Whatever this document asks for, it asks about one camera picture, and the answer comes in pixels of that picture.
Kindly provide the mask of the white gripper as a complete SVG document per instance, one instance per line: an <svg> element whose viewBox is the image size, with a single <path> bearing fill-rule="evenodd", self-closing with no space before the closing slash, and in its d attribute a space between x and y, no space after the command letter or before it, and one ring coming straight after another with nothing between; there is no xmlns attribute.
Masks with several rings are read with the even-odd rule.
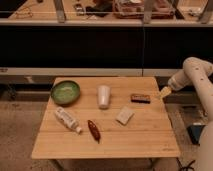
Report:
<svg viewBox="0 0 213 171"><path fill-rule="evenodd" d="M170 95L172 90L179 91L182 88L188 86L190 83L190 79L187 77L184 70L181 69L168 80L168 86L162 88L159 94L159 98L163 99L164 97Z"/></svg>

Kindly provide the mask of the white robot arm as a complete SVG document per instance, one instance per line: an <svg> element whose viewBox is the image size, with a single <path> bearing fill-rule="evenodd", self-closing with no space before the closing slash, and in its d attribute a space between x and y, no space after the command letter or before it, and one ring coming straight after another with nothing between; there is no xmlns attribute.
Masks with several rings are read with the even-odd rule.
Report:
<svg viewBox="0 0 213 171"><path fill-rule="evenodd" d="M168 80L168 84L159 94L160 98L164 98L172 91L178 91L189 84L192 84L197 92L208 123L200 136L195 171L213 171L213 83L209 80L211 74L213 63L188 57L183 62L183 68Z"/></svg>

